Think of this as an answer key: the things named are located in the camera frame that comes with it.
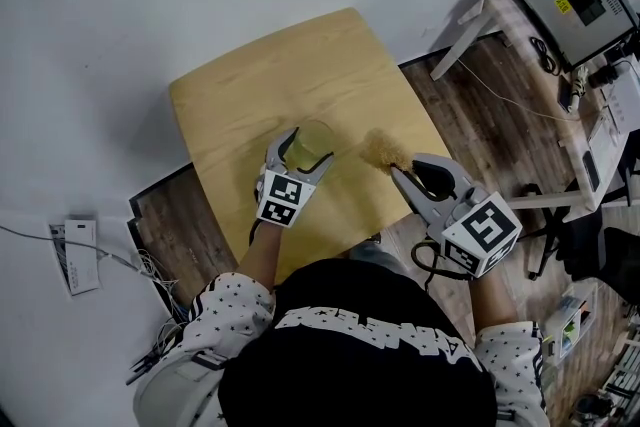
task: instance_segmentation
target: white shelf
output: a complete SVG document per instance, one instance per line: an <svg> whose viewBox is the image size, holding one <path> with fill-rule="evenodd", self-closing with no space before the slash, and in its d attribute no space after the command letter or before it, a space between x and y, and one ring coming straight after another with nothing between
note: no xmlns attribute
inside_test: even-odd
<svg viewBox="0 0 640 427"><path fill-rule="evenodd" d="M562 296L558 308L544 323L546 360L558 366L596 318L598 286L596 282L573 283Z"/></svg>

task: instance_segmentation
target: black cable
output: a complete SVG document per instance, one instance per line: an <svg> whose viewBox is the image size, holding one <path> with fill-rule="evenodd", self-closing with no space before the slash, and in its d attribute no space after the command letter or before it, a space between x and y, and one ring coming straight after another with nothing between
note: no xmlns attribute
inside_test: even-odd
<svg viewBox="0 0 640 427"><path fill-rule="evenodd" d="M262 219L256 219L251 226L251 230L249 231L249 245L253 244L253 237L256 235L256 230L258 229L258 225L262 222Z"/></svg>
<svg viewBox="0 0 640 427"><path fill-rule="evenodd" d="M422 247L428 247L433 251L433 262L431 266L425 265L418 258L417 251ZM438 259L440 258L440 244L438 244L435 240L429 238L425 239L422 242L418 242L415 246L411 248L411 259L413 263L415 263L422 270L429 272L429 277L424 282L424 289L427 290L429 283L433 280L433 277L437 274L438 276L444 276L445 278L456 279L460 281L470 281L473 279L471 274L463 274L460 272L448 271L446 269L437 269L436 265L438 264Z"/></svg>
<svg viewBox="0 0 640 427"><path fill-rule="evenodd" d="M544 228L540 228L539 230L532 231L531 233L525 233L524 235L520 235L516 242L521 242L522 240L528 239L530 237L540 237L541 235L544 235L545 233L547 233L547 231L548 231L548 228L545 226Z"/></svg>
<svg viewBox="0 0 640 427"><path fill-rule="evenodd" d="M531 36L529 38L529 41L533 45L533 48L535 48L536 53L540 58L540 66L542 67L542 69L555 77L560 75L560 67L553 60L553 57L549 55L549 50L547 49L547 45L545 45L544 41L534 36Z"/></svg>

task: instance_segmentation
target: power strip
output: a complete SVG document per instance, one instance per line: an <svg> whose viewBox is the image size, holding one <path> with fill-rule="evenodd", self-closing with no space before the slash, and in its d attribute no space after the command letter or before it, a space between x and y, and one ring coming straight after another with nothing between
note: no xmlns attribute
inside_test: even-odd
<svg viewBox="0 0 640 427"><path fill-rule="evenodd" d="M67 219L64 222L65 242L96 245L94 220ZM95 249L65 244L67 283L71 295L100 288L98 279L98 253Z"/></svg>

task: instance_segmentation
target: white device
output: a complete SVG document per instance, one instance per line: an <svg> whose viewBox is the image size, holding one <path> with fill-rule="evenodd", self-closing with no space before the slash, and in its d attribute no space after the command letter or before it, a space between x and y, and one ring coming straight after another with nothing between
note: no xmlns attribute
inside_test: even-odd
<svg viewBox="0 0 640 427"><path fill-rule="evenodd" d="M607 98L608 105L618 133L628 134L640 129L640 66L633 55L625 61L618 61L615 66L618 78Z"/></svg>
<svg viewBox="0 0 640 427"><path fill-rule="evenodd" d="M572 70L638 30L627 0L523 0Z"/></svg>
<svg viewBox="0 0 640 427"><path fill-rule="evenodd" d="M67 219L64 222L64 229L67 276L71 295L100 288L97 251L93 248L68 243L80 242L95 246L95 220Z"/></svg>

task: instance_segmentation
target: black and white marker cube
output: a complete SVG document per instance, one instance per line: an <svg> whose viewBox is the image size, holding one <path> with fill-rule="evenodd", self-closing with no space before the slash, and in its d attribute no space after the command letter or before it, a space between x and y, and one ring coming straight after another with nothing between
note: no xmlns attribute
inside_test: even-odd
<svg viewBox="0 0 640 427"><path fill-rule="evenodd" d="M518 218L494 192L442 232L444 256L480 277L513 249L521 230Z"/></svg>
<svg viewBox="0 0 640 427"><path fill-rule="evenodd" d="M262 187L257 217L287 228L293 225L316 189L313 185L268 169Z"/></svg>

